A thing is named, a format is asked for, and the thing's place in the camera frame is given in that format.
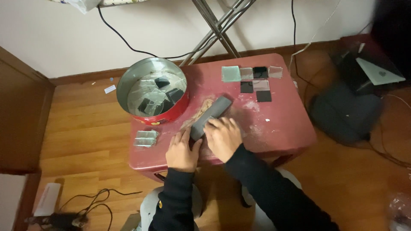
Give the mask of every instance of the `red tin can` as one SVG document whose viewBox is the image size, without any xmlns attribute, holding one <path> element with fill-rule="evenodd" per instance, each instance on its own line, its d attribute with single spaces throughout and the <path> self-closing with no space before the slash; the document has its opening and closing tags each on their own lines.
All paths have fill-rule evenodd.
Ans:
<svg viewBox="0 0 411 231">
<path fill-rule="evenodd" d="M 146 125 L 173 122 L 187 109 L 189 92 L 182 70 L 163 58 L 133 64 L 117 85 L 117 101 Z"/>
</svg>

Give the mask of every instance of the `whetstone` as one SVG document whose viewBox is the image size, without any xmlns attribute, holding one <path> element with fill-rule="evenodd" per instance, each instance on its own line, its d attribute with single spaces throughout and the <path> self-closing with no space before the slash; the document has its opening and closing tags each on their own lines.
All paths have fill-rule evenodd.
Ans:
<svg viewBox="0 0 411 231">
<path fill-rule="evenodd" d="M 191 126 L 190 137 L 197 141 L 204 135 L 204 125 L 210 117 L 219 118 L 233 102 L 224 96 L 220 96 L 211 107 Z"/>
</svg>

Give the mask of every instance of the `red table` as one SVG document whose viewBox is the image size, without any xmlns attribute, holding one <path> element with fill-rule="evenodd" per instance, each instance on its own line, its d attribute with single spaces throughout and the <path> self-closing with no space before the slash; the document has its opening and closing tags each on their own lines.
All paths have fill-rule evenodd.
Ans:
<svg viewBox="0 0 411 231">
<path fill-rule="evenodd" d="M 272 102 L 257 102 L 255 92 L 240 93 L 239 82 L 221 81 L 222 66 L 282 67 L 283 77 L 268 78 Z M 143 175 L 160 182 L 164 180 L 160 173 L 167 170 L 165 153 L 171 137 L 194 122 L 193 117 L 203 104 L 220 95 L 233 100 L 226 116 L 234 118 L 243 129 L 245 147 L 260 158 L 279 157 L 273 162 L 274 166 L 292 160 L 316 142 L 314 128 L 279 54 L 201 63 L 182 66 L 181 69 L 186 75 L 190 95 L 190 103 L 184 114 L 173 123 L 159 126 L 146 126 L 132 119 L 129 165 Z M 137 131 L 151 129 L 159 132 L 156 146 L 141 148 L 132 145 Z M 222 163 L 212 154 L 206 141 L 200 150 L 199 166 L 204 162 Z"/>
</svg>

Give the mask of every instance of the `black sleeve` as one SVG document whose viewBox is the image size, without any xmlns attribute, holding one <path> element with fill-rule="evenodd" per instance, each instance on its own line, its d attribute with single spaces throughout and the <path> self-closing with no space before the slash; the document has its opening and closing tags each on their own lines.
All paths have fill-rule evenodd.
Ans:
<svg viewBox="0 0 411 231">
<path fill-rule="evenodd" d="M 183 173 L 169 168 L 164 189 L 158 194 L 157 204 L 149 231 L 193 231 L 192 208 L 194 173 Z"/>
<path fill-rule="evenodd" d="M 227 171 L 253 196 L 278 231 L 337 231 L 337 224 L 304 192 L 272 170 L 241 144 L 226 163 Z"/>
</svg>

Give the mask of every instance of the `hand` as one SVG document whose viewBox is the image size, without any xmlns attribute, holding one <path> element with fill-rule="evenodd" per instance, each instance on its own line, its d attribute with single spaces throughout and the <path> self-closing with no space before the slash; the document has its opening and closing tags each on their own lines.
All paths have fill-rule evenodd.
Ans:
<svg viewBox="0 0 411 231">
<path fill-rule="evenodd" d="M 180 172 L 193 173 L 199 160 L 199 150 L 203 142 L 197 140 L 190 151 L 188 141 L 190 140 L 191 128 L 179 131 L 171 138 L 169 150 L 166 152 L 166 160 L 169 168 Z"/>
<path fill-rule="evenodd" d="M 230 118 L 210 119 L 204 127 L 208 147 L 214 155 L 226 163 L 242 144 L 241 131 L 237 122 Z"/>
</svg>

